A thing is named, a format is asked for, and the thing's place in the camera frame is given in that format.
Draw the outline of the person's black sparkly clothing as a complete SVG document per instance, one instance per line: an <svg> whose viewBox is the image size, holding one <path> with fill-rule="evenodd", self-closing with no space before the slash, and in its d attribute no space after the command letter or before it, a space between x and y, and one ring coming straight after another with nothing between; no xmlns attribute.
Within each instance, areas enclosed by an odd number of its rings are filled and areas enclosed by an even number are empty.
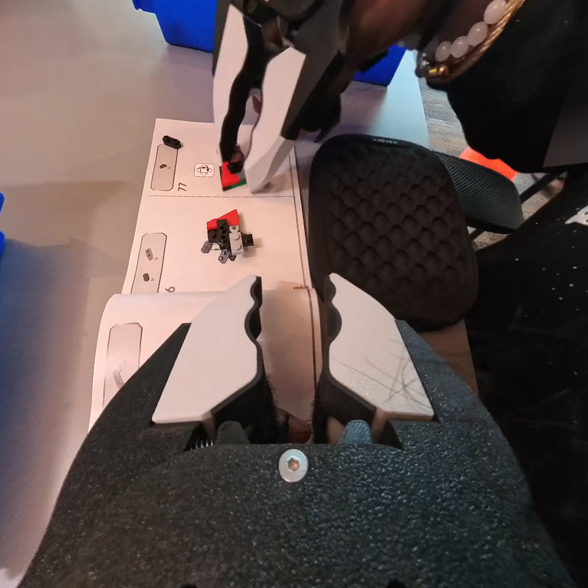
<svg viewBox="0 0 588 588"><path fill-rule="evenodd" d="M466 327L481 399L536 511L587 587L587 168L517 231L480 249Z"/></svg>

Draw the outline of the black mesh chair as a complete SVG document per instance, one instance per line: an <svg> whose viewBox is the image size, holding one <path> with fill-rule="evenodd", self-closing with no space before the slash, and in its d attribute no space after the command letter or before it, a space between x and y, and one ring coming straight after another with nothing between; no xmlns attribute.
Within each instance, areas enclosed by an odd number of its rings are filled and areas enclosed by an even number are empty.
<svg viewBox="0 0 588 588"><path fill-rule="evenodd" d="M514 183L479 164L435 151L456 189L467 224L507 234L523 224L523 208Z"/></svg>

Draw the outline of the person's right forearm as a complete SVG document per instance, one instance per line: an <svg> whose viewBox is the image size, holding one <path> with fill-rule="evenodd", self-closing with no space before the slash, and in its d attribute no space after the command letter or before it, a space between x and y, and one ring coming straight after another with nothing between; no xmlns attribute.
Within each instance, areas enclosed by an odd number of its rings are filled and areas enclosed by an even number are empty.
<svg viewBox="0 0 588 588"><path fill-rule="evenodd" d="M540 172L586 61L587 1L525 1L461 76L427 84L446 94L472 149L515 171Z"/></svg>

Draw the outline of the orange plastic object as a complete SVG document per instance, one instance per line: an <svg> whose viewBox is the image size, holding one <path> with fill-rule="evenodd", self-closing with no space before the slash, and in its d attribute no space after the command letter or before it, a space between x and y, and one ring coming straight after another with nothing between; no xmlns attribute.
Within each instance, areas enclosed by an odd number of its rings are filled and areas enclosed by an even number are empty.
<svg viewBox="0 0 588 588"><path fill-rule="evenodd" d="M511 168L508 164L504 163L502 160L486 158L481 153L473 150L470 147L465 148L459 155L459 158L461 160L465 160L492 170L510 181L514 181L518 175L517 171Z"/></svg>

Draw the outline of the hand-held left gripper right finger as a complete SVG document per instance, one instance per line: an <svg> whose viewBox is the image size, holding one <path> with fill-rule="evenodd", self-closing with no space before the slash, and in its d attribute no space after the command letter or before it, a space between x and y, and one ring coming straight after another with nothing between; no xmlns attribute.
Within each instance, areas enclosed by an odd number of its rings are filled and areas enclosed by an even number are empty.
<svg viewBox="0 0 588 588"><path fill-rule="evenodd" d="M433 420L434 411L397 321L341 275L325 281L327 335L318 398L346 424Z"/></svg>

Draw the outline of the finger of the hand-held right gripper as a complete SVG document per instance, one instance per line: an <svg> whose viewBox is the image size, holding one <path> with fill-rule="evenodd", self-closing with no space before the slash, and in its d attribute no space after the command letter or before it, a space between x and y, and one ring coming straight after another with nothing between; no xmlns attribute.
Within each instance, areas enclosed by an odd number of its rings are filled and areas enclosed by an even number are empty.
<svg viewBox="0 0 588 588"><path fill-rule="evenodd" d="M231 158L238 144L249 98L260 100L262 107L263 77L268 62L276 56L276 42L270 40L276 33L274 4L274 1L219 1L217 5L213 116L222 163Z"/></svg>
<svg viewBox="0 0 588 588"><path fill-rule="evenodd" d="M261 113L247 154L247 186L251 192L264 190L293 147L282 129L305 59L299 51L283 51L267 64Z"/></svg>

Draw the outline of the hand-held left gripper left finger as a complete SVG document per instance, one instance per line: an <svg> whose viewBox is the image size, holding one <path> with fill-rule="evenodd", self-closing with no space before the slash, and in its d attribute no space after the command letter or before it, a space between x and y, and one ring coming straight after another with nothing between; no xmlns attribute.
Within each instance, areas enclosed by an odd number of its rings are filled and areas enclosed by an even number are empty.
<svg viewBox="0 0 588 588"><path fill-rule="evenodd" d="M191 321L153 412L155 424L205 422L259 379L263 367L251 319L261 278L246 276Z"/></svg>

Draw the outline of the red green black brick assembly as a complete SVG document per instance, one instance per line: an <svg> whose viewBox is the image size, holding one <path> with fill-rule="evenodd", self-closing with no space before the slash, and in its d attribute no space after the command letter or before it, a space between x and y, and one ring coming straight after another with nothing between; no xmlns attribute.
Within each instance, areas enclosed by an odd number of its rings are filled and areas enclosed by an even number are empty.
<svg viewBox="0 0 588 588"><path fill-rule="evenodd" d="M246 184L244 164L245 155L240 145L237 144L231 158L224 161L220 168L220 179L223 191Z"/></svg>

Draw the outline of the red black grey brick assembly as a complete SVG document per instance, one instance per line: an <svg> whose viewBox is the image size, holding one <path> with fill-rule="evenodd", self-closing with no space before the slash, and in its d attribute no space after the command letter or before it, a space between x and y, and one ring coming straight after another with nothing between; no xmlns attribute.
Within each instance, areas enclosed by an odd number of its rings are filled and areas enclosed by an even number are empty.
<svg viewBox="0 0 588 588"><path fill-rule="evenodd" d="M218 261L221 264L235 261L238 256L254 247L252 234L241 230L237 209L208 221L206 231L207 239L201 247L201 252L209 254L212 251L218 251Z"/></svg>

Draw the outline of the white instruction booklet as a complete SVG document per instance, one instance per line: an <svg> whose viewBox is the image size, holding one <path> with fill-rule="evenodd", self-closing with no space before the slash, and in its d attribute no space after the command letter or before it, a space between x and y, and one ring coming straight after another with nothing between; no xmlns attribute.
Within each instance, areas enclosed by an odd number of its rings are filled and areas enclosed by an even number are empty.
<svg viewBox="0 0 588 588"><path fill-rule="evenodd" d="M164 135L183 143L175 150ZM276 405L309 422L321 368L296 152L263 191L221 188L212 123L157 119L122 293L108 301L93 369L89 429L156 349L219 292L248 275L263 288L259 337ZM237 209L254 247L221 264L202 254L207 222Z"/></svg>

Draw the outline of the person's right hand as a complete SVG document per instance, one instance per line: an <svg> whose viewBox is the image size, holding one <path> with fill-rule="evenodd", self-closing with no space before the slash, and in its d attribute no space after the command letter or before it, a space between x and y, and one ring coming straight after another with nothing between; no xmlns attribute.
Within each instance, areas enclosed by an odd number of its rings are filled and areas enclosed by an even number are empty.
<svg viewBox="0 0 588 588"><path fill-rule="evenodd" d="M355 1L349 13L347 60L361 66L406 37L422 36L443 1Z"/></svg>

